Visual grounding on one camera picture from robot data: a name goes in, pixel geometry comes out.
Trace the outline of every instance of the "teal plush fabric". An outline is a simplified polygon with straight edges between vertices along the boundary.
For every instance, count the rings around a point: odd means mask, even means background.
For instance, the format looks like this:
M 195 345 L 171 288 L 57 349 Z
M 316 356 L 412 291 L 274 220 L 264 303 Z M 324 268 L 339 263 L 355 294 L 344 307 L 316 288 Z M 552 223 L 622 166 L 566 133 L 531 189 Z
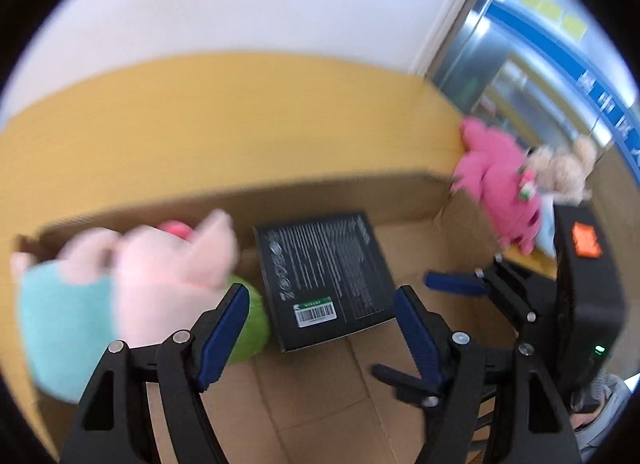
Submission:
M 111 278 L 70 285 L 57 261 L 23 275 L 18 296 L 22 342 L 34 382 L 49 395 L 78 402 L 107 345 L 116 339 Z

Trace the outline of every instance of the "plush toy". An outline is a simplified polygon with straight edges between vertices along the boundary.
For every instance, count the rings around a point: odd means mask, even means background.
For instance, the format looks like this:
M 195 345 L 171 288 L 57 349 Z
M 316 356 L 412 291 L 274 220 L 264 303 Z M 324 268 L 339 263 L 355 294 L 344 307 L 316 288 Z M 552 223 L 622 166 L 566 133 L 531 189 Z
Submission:
M 598 149 L 590 137 L 580 135 L 572 151 L 554 152 L 541 146 L 527 158 L 527 167 L 537 173 L 538 187 L 553 193 L 558 204 L 578 205 L 591 198 L 586 179 L 593 171 Z
M 257 290 L 230 274 L 238 260 L 230 217 L 214 211 L 196 230 L 177 224 L 162 224 L 172 232 L 141 225 L 123 236 L 89 229 L 56 260 L 38 265 L 14 253 L 20 329 L 41 390 L 78 402 L 111 341 L 132 348 L 161 343 L 217 307 L 235 282 L 248 288 L 250 310 L 229 363 L 262 350 L 269 321 Z
M 515 242 L 530 254 L 540 230 L 540 197 L 533 171 L 524 169 L 524 151 L 514 137 L 475 117 L 464 119 L 460 129 L 467 152 L 452 189 L 465 189 L 480 202 L 504 249 Z

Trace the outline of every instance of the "blue sign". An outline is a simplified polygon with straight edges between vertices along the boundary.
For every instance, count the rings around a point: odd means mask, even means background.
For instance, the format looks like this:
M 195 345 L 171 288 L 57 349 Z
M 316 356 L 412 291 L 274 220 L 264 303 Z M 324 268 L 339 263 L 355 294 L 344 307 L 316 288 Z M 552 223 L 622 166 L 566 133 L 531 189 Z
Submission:
M 640 126 L 620 97 L 593 65 L 566 47 L 532 18 L 494 0 L 486 16 L 515 33 L 542 56 L 555 63 L 585 93 L 603 117 L 623 158 L 640 186 Z

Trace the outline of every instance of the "person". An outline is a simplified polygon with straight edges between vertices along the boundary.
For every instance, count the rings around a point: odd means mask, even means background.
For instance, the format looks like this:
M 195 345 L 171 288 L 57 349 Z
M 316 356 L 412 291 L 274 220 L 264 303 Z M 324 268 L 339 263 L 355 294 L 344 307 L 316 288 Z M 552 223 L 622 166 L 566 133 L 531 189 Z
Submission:
M 573 414 L 570 417 L 582 462 L 586 462 L 603 443 L 631 397 L 625 381 L 618 376 L 607 374 L 602 381 L 598 409 L 592 414 Z

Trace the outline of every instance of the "orange sticker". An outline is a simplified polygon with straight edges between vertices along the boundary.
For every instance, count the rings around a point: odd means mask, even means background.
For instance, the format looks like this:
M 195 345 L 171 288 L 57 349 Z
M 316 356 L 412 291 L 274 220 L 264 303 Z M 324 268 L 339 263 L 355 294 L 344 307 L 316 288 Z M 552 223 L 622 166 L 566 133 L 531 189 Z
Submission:
M 592 225 L 575 222 L 574 228 L 575 252 L 578 256 L 599 258 L 602 256 L 602 249 L 598 243 L 596 231 Z

